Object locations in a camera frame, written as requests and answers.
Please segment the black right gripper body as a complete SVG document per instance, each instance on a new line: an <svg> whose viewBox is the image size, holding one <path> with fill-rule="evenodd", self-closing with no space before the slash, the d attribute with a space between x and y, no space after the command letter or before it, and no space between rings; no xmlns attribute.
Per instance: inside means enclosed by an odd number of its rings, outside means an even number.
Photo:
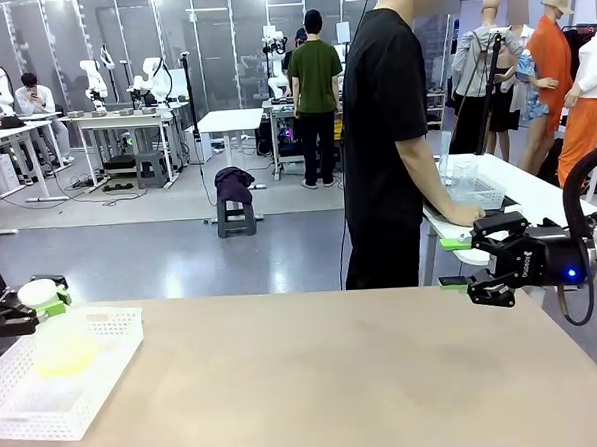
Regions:
<svg viewBox="0 0 597 447"><path fill-rule="evenodd" d="M490 246L490 272L508 287L581 285L588 279L584 244L567 230L530 227Z"/></svg>

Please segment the person's right hand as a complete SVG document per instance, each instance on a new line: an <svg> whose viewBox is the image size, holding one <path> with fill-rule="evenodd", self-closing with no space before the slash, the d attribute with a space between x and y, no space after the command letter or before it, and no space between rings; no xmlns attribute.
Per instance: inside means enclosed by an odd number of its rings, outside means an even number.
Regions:
<svg viewBox="0 0 597 447"><path fill-rule="evenodd" d="M450 224L463 227L471 227L476 221L485 217L485 211L481 207L453 201L448 202L440 213Z"/></svg>

